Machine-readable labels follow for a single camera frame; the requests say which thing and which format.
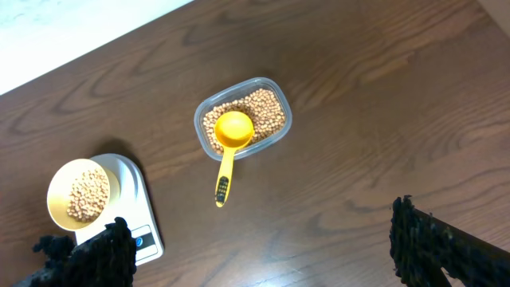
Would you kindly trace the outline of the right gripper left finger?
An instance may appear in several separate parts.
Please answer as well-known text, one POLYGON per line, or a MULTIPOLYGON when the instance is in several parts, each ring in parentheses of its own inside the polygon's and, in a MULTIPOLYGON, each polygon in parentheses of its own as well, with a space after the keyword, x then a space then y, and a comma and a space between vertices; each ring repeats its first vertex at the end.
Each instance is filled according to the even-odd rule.
POLYGON ((15 287, 132 287, 136 273, 135 239, 127 222, 113 223, 80 245, 69 236, 46 235, 33 246, 45 265, 15 287))

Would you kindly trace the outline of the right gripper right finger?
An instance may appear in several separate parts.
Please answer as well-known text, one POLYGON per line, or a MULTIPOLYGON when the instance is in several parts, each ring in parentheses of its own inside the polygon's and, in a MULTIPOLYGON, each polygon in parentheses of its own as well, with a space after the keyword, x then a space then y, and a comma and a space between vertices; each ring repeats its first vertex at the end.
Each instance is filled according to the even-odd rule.
POLYGON ((406 195, 394 200, 390 256, 406 286, 509 285, 509 252, 415 208, 406 195))

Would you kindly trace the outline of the yellow measuring scoop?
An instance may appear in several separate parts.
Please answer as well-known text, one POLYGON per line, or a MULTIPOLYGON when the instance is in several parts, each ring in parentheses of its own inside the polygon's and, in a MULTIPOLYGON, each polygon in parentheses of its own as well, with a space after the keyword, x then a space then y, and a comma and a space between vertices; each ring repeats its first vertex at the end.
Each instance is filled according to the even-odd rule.
POLYGON ((223 207, 232 184, 233 162, 236 152, 246 147, 254 135, 252 120, 243 112, 227 112, 218 118, 214 134, 223 147, 223 156, 215 187, 215 203, 223 207))

